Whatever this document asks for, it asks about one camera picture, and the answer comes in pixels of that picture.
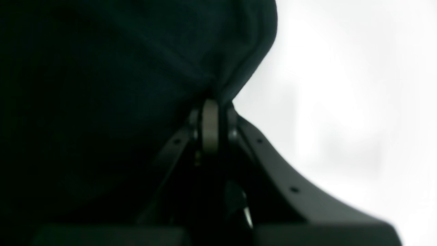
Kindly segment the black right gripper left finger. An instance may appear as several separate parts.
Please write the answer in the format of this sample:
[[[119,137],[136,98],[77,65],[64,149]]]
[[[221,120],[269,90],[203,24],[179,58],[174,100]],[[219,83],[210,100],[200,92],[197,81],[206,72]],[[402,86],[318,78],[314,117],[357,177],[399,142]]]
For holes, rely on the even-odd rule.
[[[198,188],[202,161],[219,152],[219,106],[208,99],[195,106],[186,123],[159,150],[148,168],[147,200],[136,217],[139,246],[184,246],[192,207],[192,189]]]

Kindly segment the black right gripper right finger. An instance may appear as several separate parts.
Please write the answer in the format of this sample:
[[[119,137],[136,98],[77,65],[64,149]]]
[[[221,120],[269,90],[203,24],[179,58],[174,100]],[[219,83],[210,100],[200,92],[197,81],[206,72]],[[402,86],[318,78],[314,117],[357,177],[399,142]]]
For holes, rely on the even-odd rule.
[[[231,169],[246,194],[253,246],[401,246],[389,223],[333,198],[294,169],[233,104],[224,108]]]

